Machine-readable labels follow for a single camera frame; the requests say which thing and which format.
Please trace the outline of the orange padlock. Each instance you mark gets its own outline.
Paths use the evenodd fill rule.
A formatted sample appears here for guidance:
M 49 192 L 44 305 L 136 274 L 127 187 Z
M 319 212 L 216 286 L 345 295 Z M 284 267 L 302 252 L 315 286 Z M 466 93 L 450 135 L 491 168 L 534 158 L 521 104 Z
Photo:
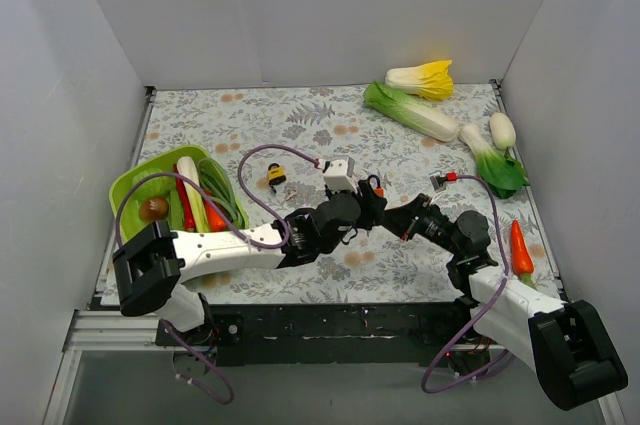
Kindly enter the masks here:
M 381 180 L 378 175 L 372 174 L 367 177 L 367 182 L 373 188 L 374 193 L 379 196 L 384 196 L 384 189 L 381 186 Z

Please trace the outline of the black-headed keys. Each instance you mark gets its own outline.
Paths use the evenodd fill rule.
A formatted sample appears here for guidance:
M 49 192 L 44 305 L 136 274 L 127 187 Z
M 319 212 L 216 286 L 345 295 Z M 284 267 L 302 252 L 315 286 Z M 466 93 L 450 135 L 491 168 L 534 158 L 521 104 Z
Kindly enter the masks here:
M 357 237 L 357 235 L 358 235 L 358 230 L 357 229 L 353 229 L 348 236 L 345 236 L 341 240 L 341 243 L 344 244 L 344 245 L 349 245 L 350 242 Z

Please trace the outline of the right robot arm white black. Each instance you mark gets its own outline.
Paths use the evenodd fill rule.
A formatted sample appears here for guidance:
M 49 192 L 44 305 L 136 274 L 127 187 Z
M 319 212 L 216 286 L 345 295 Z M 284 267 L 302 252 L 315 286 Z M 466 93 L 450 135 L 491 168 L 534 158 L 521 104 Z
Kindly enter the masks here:
M 487 218 L 450 221 L 425 195 L 385 211 L 383 227 L 403 240 L 419 235 L 451 253 L 449 279 L 471 305 L 452 318 L 464 342 L 487 336 L 524 362 L 551 402 L 571 410 L 628 385 L 628 375 L 596 308 L 549 297 L 508 278 L 491 259 Z

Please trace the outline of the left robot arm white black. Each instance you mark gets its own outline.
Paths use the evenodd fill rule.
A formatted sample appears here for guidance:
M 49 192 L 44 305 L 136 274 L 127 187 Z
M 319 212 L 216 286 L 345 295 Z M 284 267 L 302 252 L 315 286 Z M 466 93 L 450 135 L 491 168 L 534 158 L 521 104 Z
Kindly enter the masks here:
M 351 232 L 381 224 L 387 201 L 367 181 L 355 192 L 340 191 L 317 208 L 298 209 L 284 223 L 239 233 L 173 231 L 152 222 L 113 255 L 120 312 L 125 317 L 154 313 L 193 345 L 213 331 L 203 295 L 186 288 L 204 275 L 244 269 L 276 270 L 307 265 L 332 253 Z

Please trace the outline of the bok choy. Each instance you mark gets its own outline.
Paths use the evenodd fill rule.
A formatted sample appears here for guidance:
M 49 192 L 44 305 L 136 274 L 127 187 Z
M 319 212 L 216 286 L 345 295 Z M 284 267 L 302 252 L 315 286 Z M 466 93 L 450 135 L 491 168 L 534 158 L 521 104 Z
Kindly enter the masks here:
M 474 156 L 477 175 L 488 184 L 496 197 L 507 199 L 529 186 L 528 175 L 522 164 L 487 142 L 477 125 L 465 125 L 459 137 Z

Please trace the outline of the yellow padlock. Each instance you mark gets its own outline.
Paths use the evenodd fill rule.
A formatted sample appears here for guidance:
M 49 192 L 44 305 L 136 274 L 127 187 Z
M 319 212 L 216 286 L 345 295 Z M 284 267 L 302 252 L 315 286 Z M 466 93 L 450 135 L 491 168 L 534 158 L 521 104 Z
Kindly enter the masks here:
M 286 173 L 278 163 L 271 163 L 267 170 L 267 182 L 272 193 L 276 193 L 276 187 L 287 180 Z

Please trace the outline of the green napa cabbage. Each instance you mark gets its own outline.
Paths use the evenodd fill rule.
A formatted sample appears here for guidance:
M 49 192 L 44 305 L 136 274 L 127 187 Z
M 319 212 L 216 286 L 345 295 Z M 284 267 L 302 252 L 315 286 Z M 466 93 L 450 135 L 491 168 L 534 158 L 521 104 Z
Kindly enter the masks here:
M 453 141 L 460 123 L 431 106 L 424 99 L 373 82 L 363 93 L 364 103 L 385 116 L 441 142 Z

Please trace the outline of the floral table mat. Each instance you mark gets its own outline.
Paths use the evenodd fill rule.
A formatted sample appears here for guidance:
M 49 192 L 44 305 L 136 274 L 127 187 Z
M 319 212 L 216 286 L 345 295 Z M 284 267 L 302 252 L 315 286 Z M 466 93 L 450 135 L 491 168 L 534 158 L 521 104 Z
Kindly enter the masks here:
M 362 95 L 360 86 L 160 91 L 140 159 L 181 145 L 204 148 L 228 173 L 253 225 L 324 200 L 322 177 L 310 165 L 314 157 L 351 157 L 358 177 L 380 177 L 391 206 L 431 193 L 432 175 L 460 172 L 464 178 L 438 196 L 441 210 L 450 218 L 468 209 L 484 214 L 494 259 L 509 253 L 517 220 L 534 261 L 536 287 L 556 296 L 557 273 L 528 193 L 491 203 L 470 179 L 475 161 L 463 142 L 441 143 L 404 127 L 365 106 Z M 287 177 L 276 193 L 267 182 L 271 163 Z M 291 190 L 298 196 L 284 203 Z M 189 287 L 220 304 L 450 301 L 458 291 L 447 277 L 448 259 L 422 238 L 402 242 L 376 228 L 309 265 L 221 272 L 193 279 Z

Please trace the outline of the yellow white cabbage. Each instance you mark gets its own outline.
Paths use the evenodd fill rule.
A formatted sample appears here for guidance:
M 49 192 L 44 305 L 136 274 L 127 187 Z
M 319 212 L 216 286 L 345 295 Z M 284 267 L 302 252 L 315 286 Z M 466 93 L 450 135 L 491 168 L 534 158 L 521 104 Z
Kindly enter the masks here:
M 454 93 L 454 82 L 449 74 L 451 64 L 451 60 L 440 60 L 413 67 L 393 68 L 387 71 L 385 84 L 409 95 L 442 101 Z

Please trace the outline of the orange bell pepper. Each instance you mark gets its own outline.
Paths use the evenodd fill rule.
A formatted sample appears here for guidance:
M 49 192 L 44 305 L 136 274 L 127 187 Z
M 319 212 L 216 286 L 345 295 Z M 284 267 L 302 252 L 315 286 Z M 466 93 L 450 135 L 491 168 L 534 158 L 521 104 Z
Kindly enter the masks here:
M 227 225 L 218 212 L 214 210 L 209 202 L 203 201 L 206 218 L 211 232 L 221 232 L 227 230 Z

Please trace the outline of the red chili pepper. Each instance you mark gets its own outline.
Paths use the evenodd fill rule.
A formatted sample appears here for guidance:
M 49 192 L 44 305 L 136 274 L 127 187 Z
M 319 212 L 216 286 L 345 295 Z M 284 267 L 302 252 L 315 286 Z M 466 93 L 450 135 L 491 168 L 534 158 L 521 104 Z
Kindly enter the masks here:
M 180 158 L 173 166 L 174 172 L 186 176 L 194 183 L 198 183 L 198 176 L 195 173 L 195 167 L 191 163 L 190 157 Z M 176 178 L 176 189 L 183 209 L 183 230 L 187 232 L 195 232 L 196 222 L 191 207 L 189 195 L 181 179 Z

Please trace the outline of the green round cabbage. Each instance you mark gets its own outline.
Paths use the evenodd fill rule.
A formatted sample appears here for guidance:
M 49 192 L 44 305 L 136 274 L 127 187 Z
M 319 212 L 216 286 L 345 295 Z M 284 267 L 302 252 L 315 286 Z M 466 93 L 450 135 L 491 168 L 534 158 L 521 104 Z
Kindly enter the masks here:
M 131 186 L 137 185 L 143 179 L 145 179 L 150 175 L 154 175 L 161 172 L 162 172 L 161 169 L 158 169 L 155 167 L 146 168 L 144 170 L 138 171 L 131 178 Z M 145 201 L 153 197 L 166 198 L 169 195 L 170 190 L 173 188 L 174 185 L 175 185 L 175 181 L 172 177 L 162 175 L 142 183 L 134 191 L 133 196 L 140 201 Z

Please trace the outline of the brown mushroom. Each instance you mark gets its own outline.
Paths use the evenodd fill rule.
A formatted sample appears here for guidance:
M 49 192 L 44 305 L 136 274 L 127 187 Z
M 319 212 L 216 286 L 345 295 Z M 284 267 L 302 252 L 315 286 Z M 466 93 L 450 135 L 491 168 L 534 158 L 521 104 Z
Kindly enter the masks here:
M 169 203 L 164 197 L 151 197 L 141 203 L 138 217 L 144 223 L 164 220 L 169 213 Z

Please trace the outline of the green plastic basket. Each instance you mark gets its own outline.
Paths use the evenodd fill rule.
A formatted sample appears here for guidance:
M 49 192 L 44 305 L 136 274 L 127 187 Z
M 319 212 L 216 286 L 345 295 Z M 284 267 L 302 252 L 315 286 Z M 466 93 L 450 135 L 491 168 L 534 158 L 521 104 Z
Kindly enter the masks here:
M 129 170 L 127 173 L 120 176 L 111 186 L 110 203 L 111 203 L 113 214 L 117 215 L 121 202 L 133 187 L 131 186 L 131 178 L 134 174 L 136 174 L 138 171 L 144 170 L 146 168 L 152 168 L 152 167 L 161 169 L 162 172 L 173 172 L 174 164 L 183 156 L 191 157 L 194 160 L 197 167 L 198 161 L 203 158 L 210 157 L 210 154 L 200 146 L 184 145 L 184 146 L 174 148 L 163 154 L 160 154 L 150 160 L 147 160 L 141 163 L 140 165 L 136 166 L 134 169 Z M 175 181 L 175 185 L 170 190 L 170 193 L 175 188 L 176 188 L 176 181 Z M 168 202 L 171 202 L 170 193 L 165 198 Z M 235 195 L 237 200 L 239 201 L 239 195 L 236 193 Z M 146 223 L 142 222 L 138 217 L 138 209 L 142 202 L 144 201 L 137 200 L 133 196 L 133 194 L 127 200 L 127 203 L 123 209 L 123 212 L 119 221 L 120 237 L 121 237 L 120 242 L 122 244 L 124 244 L 128 239 L 134 237 L 146 226 Z

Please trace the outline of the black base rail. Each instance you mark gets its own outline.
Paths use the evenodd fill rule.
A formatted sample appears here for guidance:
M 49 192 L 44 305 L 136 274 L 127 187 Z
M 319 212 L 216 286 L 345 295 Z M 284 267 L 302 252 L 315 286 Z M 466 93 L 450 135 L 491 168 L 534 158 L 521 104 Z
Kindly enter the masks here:
M 213 305 L 183 334 L 222 367 L 278 364 L 427 365 L 470 319 L 460 301 L 391 304 Z

